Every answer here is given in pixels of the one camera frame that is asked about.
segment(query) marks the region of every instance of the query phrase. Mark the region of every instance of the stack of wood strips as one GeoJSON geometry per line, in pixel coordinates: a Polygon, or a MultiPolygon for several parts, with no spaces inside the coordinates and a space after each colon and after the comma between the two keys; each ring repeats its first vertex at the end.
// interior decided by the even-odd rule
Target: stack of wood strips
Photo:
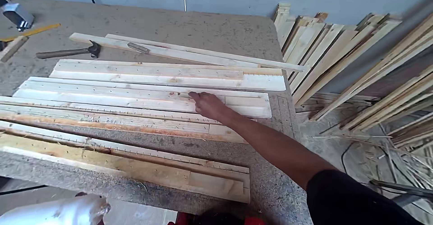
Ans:
{"type": "MultiPolygon", "coordinates": [[[[431,138],[433,137],[433,113],[429,113],[405,124],[402,127],[389,132],[388,135],[393,137],[392,142],[396,147],[405,147],[410,143],[431,138]]],[[[420,147],[426,148],[430,145],[431,144],[429,143],[425,143],[420,147]]]]}
{"type": "Polygon", "coordinates": [[[246,167],[5,121],[0,131],[2,152],[250,203],[246,167]]]}
{"type": "Polygon", "coordinates": [[[248,90],[286,90],[278,68],[60,59],[51,78],[248,90]]]}
{"type": "Polygon", "coordinates": [[[297,17],[282,50],[286,63],[306,67],[289,78],[297,107],[401,23],[389,15],[369,14],[357,26],[345,26],[325,24],[326,17],[297,17]]]}
{"type": "MultiPolygon", "coordinates": [[[[344,69],[344,67],[347,66],[348,63],[353,61],[353,56],[355,57],[359,56],[359,53],[362,53],[364,50],[362,49],[364,45],[369,45],[369,42],[375,42],[378,38],[375,39],[375,37],[383,37],[385,34],[387,34],[392,28],[394,28],[399,22],[386,20],[382,23],[381,26],[379,26],[376,29],[376,34],[372,35],[370,39],[368,39],[364,44],[361,46],[358,46],[358,48],[351,54],[349,54],[346,58],[342,59],[340,62],[337,63],[335,67],[333,67],[329,72],[327,72],[322,78],[319,80],[319,83],[322,82],[325,79],[331,79],[333,76],[335,76],[338,72],[344,69]]],[[[378,62],[374,67],[372,67],[367,73],[365,73],[360,79],[358,79],[356,82],[354,82],[352,85],[350,85],[348,88],[346,88],[341,95],[333,101],[329,106],[322,109],[320,112],[318,112],[315,116],[312,117],[312,120],[320,120],[322,119],[326,114],[328,114],[330,111],[332,111],[337,106],[341,105],[346,100],[350,99],[354,95],[360,93],[362,90],[367,88],[368,86],[372,85],[379,79],[386,76],[388,73],[392,72],[397,67],[403,65],[405,62],[407,62],[409,59],[413,58],[426,48],[430,47],[433,44],[433,14],[428,16],[417,28],[415,28],[412,32],[410,32],[403,40],[401,40],[396,46],[393,47],[393,49],[387,54],[387,56],[382,59],[380,62],[378,62]]],[[[323,85],[314,83],[312,88],[317,85],[317,88],[321,88],[323,85]]],[[[361,129],[365,129],[367,125],[363,125],[363,127],[360,127],[361,129]]]]}
{"type": "MultiPolygon", "coordinates": [[[[305,101],[301,106],[296,106],[296,118],[298,123],[305,123],[309,121],[310,117],[314,116],[320,109],[323,109],[329,105],[339,94],[333,93],[320,93],[317,92],[310,99],[305,101]]],[[[354,98],[348,100],[337,109],[345,109],[351,107],[362,107],[366,108],[371,106],[371,102],[379,100],[377,97],[357,95],[354,98]]]]}
{"type": "Polygon", "coordinates": [[[343,129],[364,131],[390,117],[409,110],[417,104],[425,106],[427,102],[427,105],[431,105],[433,99],[432,87],[433,65],[394,90],[375,105],[360,112],[343,129]]]}
{"type": "Polygon", "coordinates": [[[267,93],[30,77],[13,97],[0,97],[0,119],[246,143],[195,113],[191,91],[215,94],[248,117],[272,116],[267,93]]]}
{"type": "Polygon", "coordinates": [[[284,62],[277,62],[272,60],[266,60],[261,58],[253,58],[241,55],[235,55],[230,53],[210,51],[204,49],[198,49],[193,47],[187,47],[182,45],[174,45],[163,42],[155,42],[144,39],[137,39],[121,35],[107,34],[104,37],[85,35],[74,33],[69,37],[71,40],[91,43],[94,41],[101,46],[117,48],[127,51],[137,51],[128,46],[128,43],[132,42],[138,46],[145,47],[149,49],[149,55],[173,58],[186,62],[194,63],[205,63],[221,66],[231,66],[231,67],[273,67],[273,68],[283,68],[288,71],[302,72],[306,69],[304,66],[300,65],[288,65],[284,62]]]}
{"type": "Polygon", "coordinates": [[[279,3],[272,19],[274,21],[275,28],[277,29],[277,37],[280,44],[280,49],[283,49],[283,46],[289,37],[290,31],[296,22],[295,17],[289,17],[289,10],[289,3],[279,3]]]}
{"type": "MultiPolygon", "coordinates": [[[[396,67],[423,51],[425,48],[433,44],[433,15],[430,15],[412,31],[404,40],[396,45],[391,52],[381,62],[367,72],[360,81],[354,84],[358,85],[361,90],[366,88],[366,84],[370,85],[379,78],[383,77],[396,67]]],[[[365,130],[377,123],[380,123],[394,115],[408,110],[415,104],[420,103],[424,99],[432,96],[433,86],[433,65],[422,71],[419,76],[412,78],[397,90],[393,91],[386,98],[378,102],[376,105],[361,112],[353,121],[344,126],[345,129],[365,130]]],[[[348,90],[345,90],[343,95],[350,97],[348,90]]]]}

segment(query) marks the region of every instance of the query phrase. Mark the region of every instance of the wooden plank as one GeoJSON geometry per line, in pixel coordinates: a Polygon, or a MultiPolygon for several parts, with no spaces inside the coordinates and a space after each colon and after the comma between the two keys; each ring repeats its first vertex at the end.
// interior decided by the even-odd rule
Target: wooden plank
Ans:
{"type": "MultiPolygon", "coordinates": [[[[52,73],[51,78],[66,78],[66,79],[82,79],[82,80],[95,80],[95,81],[112,81],[112,82],[127,82],[139,84],[158,84],[158,85],[174,85],[174,86],[194,86],[194,87],[212,87],[212,88],[233,88],[233,89],[251,89],[251,90],[285,90],[284,77],[281,69],[276,68],[257,68],[257,72],[244,73],[242,68],[236,67],[233,72],[237,72],[240,79],[223,79],[223,78],[189,78],[182,75],[181,77],[172,76],[155,76],[143,75],[140,72],[142,67],[145,70],[157,69],[160,73],[165,72],[166,65],[163,67],[154,67],[158,63],[150,63],[151,67],[147,67],[146,63],[137,64],[133,63],[114,62],[113,64],[104,65],[103,63],[83,63],[79,60],[77,62],[64,62],[60,60],[52,73]]],[[[170,70],[179,72],[184,70],[184,67],[168,67],[170,70]]],[[[219,69],[202,69],[195,68],[195,71],[212,70],[218,72],[219,69]]]]}
{"type": "Polygon", "coordinates": [[[0,145],[8,153],[249,203],[241,181],[7,134],[0,135],[0,145]]]}
{"type": "Polygon", "coordinates": [[[0,61],[6,62],[28,40],[26,36],[18,36],[5,49],[0,51],[0,61]]]}
{"type": "Polygon", "coordinates": [[[344,25],[332,25],[331,29],[326,34],[324,34],[323,39],[321,41],[318,41],[317,47],[314,48],[313,53],[305,62],[305,66],[308,69],[304,72],[295,73],[294,79],[290,83],[291,92],[295,92],[295,90],[301,84],[302,80],[308,75],[311,68],[316,65],[316,63],[319,61],[319,59],[322,57],[322,55],[325,53],[326,49],[328,49],[334,39],[338,36],[343,27],[344,25]]]}
{"type": "Polygon", "coordinates": [[[383,107],[389,105],[393,100],[395,100],[398,96],[406,92],[409,88],[411,88],[414,84],[418,83],[420,80],[433,73],[433,66],[428,67],[423,70],[417,77],[411,78],[408,82],[401,85],[399,88],[388,94],[385,98],[377,102],[374,106],[366,108],[362,112],[358,114],[352,121],[348,122],[343,129],[349,130],[360,122],[364,121],[366,118],[371,117],[374,113],[378,112],[383,107]]]}
{"type": "MultiPolygon", "coordinates": [[[[108,105],[116,107],[149,108],[153,110],[184,111],[195,113],[195,101],[184,88],[174,91],[137,90],[80,84],[59,84],[51,82],[25,81],[14,94],[14,97],[67,101],[84,104],[108,105]]],[[[225,102],[224,95],[217,95],[225,102]]],[[[271,117],[268,99],[248,97],[250,105],[227,105],[242,115],[254,117],[271,117]],[[256,107],[254,100],[262,101],[265,107],[256,107]]]]}
{"type": "Polygon", "coordinates": [[[300,106],[306,100],[308,100],[308,98],[314,95],[312,92],[306,94],[308,89],[326,70],[339,61],[337,55],[347,46],[347,44],[353,39],[354,36],[356,36],[356,34],[358,34],[358,32],[354,30],[343,31],[333,45],[331,45],[329,50],[325,52],[325,55],[322,57],[322,59],[317,62],[316,66],[311,70],[311,73],[307,75],[304,82],[302,82],[299,88],[295,90],[292,96],[295,105],[300,106]]]}
{"type": "MultiPolygon", "coordinates": [[[[72,34],[69,37],[69,39],[73,41],[84,42],[89,44],[91,43],[90,41],[94,41],[95,43],[98,43],[101,46],[142,53],[140,51],[130,48],[128,46],[128,42],[121,41],[121,40],[108,39],[104,37],[85,35],[80,33],[72,34]]],[[[138,45],[149,49],[150,50],[149,55],[160,56],[165,58],[173,58],[181,61],[198,62],[198,63],[204,62],[209,64],[223,65],[223,66],[259,67],[258,64],[254,64],[251,62],[243,62],[243,61],[233,60],[228,58],[220,58],[220,57],[198,54],[189,51],[173,50],[173,49],[163,48],[163,47],[153,46],[153,45],[144,45],[144,44],[138,44],[138,45]]]]}
{"type": "Polygon", "coordinates": [[[111,87],[111,88],[125,88],[125,89],[136,89],[136,90],[154,90],[154,91],[168,91],[168,92],[174,91],[180,93],[189,93],[191,91],[195,91],[195,92],[207,92],[207,93],[211,93],[214,95],[221,95],[221,96],[254,97],[254,98],[263,98],[265,100],[269,100],[267,93],[251,92],[251,91],[217,90],[217,89],[163,86],[163,85],[151,85],[151,84],[127,84],[127,83],[116,83],[116,82],[101,82],[101,81],[44,78],[44,77],[29,77],[27,81],[103,86],[103,87],[111,87]]]}
{"type": "Polygon", "coordinates": [[[287,58],[286,63],[298,65],[324,26],[324,23],[315,23],[312,27],[307,27],[296,42],[296,45],[290,53],[290,56],[287,58]]]}
{"type": "MultiPolygon", "coordinates": [[[[127,41],[127,42],[133,42],[133,43],[136,43],[136,44],[144,46],[144,47],[155,46],[155,47],[159,47],[160,49],[165,48],[165,49],[173,49],[176,51],[191,52],[193,54],[199,54],[199,56],[203,56],[204,58],[208,58],[205,56],[216,57],[218,60],[220,60],[220,58],[225,58],[225,59],[229,59],[228,60],[229,62],[233,62],[233,61],[234,62],[241,62],[240,65],[239,64],[237,65],[239,67],[257,67],[256,65],[253,65],[253,64],[258,64],[258,65],[262,65],[262,66],[266,66],[266,67],[283,68],[283,69],[290,70],[290,71],[293,70],[293,71],[300,71],[301,72],[305,69],[304,67],[301,67],[301,66],[295,67],[294,65],[285,65],[283,62],[277,62],[277,61],[272,61],[272,60],[253,58],[253,57],[247,57],[247,56],[241,56],[241,55],[235,55],[235,54],[223,53],[223,52],[217,52],[217,51],[210,51],[210,50],[186,47],[186,46],[181,46],[181,45],[173,45],[173,44],[162,43],[162,42],[153,42],[153,41],[135,39],[135,38],[121,36],[121,35],[108,34],[106,36],[106,38],[117,39],[117,40],[122,40],[122,41],[127,41]]],[[[233,63],[230,63],[230,65],[224,65],[224,66],[235,66],[235,65],[233,63]]]]}
{"type": "Polygon", "coordinates": [[[109,74],[131,74],[147,76],[169,76],[179,78],[234,79],[242,80],[242,71],[175,68],[175,67],[143,67],[143,66],[109,66],[79,63],[57,63],[54,70],[62,72],[88,72],[109,74]]]}
{"type": "Polygon", "coordinates": [[[246,141],[230,128],[218,125],[221,128],[218,128],[220,131],[215,134],[210,132],[211,124],[205,123],[12,105],[0,105],[0,119],[24,123],[54,123],[246,144],[246,141]]]}
{"type": "Polygon", "coordinates": [[[242,181],[244,187],[249,189],[249,168],[236,165],[214,162],[205,159],[182,156],[168,152],[146,149],[116,142],[93,139],[87,136],[68,134],[64,132],[36,128],[18,123],[0,121],[3,132],[18,136],[31,137],[48,142],[60,143],[69,146],[91,147],[90,150],[104,151],[110,149],[111,155],[128,156],[128,158],[143,160],[162,165],[170,165],[189,171],[211,174],[224,178],[242,181]]]}
{"type": "Polygon", "coordinates": [[[54,100],[38,100],[38,99],[0,96],[0,104],[83,111],[83,112],[92,112],[92,113],[104,113],[104,114],[131,116],[131,117],[146,117],[146,118],[156,118],[156,119],[165,119],[165,120],[173,120],[173,121],[192,122],[192,123],[221,124],[216,120],[203,117],[200,114],[172,112],[172,111],[158,111],[158,110],[138,109],[138,108],[130,108],[130,107],[113,107],[113,106],[83,104],[83,103],[74,103],[74,102],[65,102],[65,101],[54,101],[54,100]]]}
{"type": "Polygon", "coordinates": [[[306,29],[307,29],[306,26],[300,26],[297,29],[296,34],[294,35],[292,41],[289,44],[289,47],[287,48],[286,52],[284,53],[283,61],[287,62],[287,60],[290,57],[290,54],[294,51],[297,42],[299,41],[300,37],[304,34],[306,29]]]}
{"type": "Polygon", "coordinates": [[[228,67],[218,65],[198,65],[198,64],[174,64],[174,63],[154,63],[154,62],[124,62],[124,61],[102,61],[102,60],[83,60],[83,59],[59,59],[59,63],[81,63],[81,64],[101,64],[107,66],[143,66],[143,67],[175,67],[175,68],[196,68],[196,69],[222,69],[241,71],[244,74],[260,75],[283,75],[279,68],[266,67],[228,67]]]}
{"type": "MultiPolygon", "coordinates": [[[[368,39],[364,44],[359,46],[353,53],[346,56],[343,60],[338,62],[328,73],[326,73],[322,79],[313,86],[312,90],[319,90],[329,81],[331,81],[337,74],[343,71],[349,64],[355,61],[360,55],[366,52],[371,48],[374,44],[376,44],[380,39],[382,39],[385,35],[387,35],[391,30],[393,30],[397,25],[399,25],[401,21],[386,21],[381,28],[378,28],[376,34],[374,34],[370,39],[368,39]]],[[[318,121],[322,119],[328,112],[333,110],[333,108],[338,106],[339,101],[335,100],[335,103],[331,103],[326,108],[322,109],[316,115],[314,115],[311,120],[318,121]]]]}

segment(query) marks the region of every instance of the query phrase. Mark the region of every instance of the wood scrap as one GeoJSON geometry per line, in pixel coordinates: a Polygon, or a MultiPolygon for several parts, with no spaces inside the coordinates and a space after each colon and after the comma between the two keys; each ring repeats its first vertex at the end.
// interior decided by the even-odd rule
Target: wood scrap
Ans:
{"type": "Polygon", "coordinates": [[[18,36],[5,49],[0,51],[0,61],[6,62],[28,40],[26,36],[18,36]]]}

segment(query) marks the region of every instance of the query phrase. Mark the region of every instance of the concrete floor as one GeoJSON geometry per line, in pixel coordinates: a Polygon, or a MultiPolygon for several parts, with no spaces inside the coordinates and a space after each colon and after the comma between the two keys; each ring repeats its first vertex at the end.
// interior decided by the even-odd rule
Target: concrete floor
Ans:
{"type": "MultiPolygon", "coordinates": [[[[10,179],[0,192],[39,186],[39,184],[19,179],[10,179]]],[[[72,198],[75,191],[56,187],[45,187],[20,193],[0,196],[0,215],[19,206],[72,198]]],[[[175,222],[177,211],[144,206],[121,200],[107,199],[111,210],[104,216],[105,225],[167,225],[175,222]]]]}

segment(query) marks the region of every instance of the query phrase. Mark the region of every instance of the red object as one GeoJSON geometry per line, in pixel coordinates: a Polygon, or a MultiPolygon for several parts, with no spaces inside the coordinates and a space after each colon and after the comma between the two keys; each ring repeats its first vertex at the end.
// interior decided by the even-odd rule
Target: red object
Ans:
{"type": "Polygon", "coordinates": [[[244,225],[266,225],[262,219],[258,217],[247,217],[245,218],[244,225]]]}

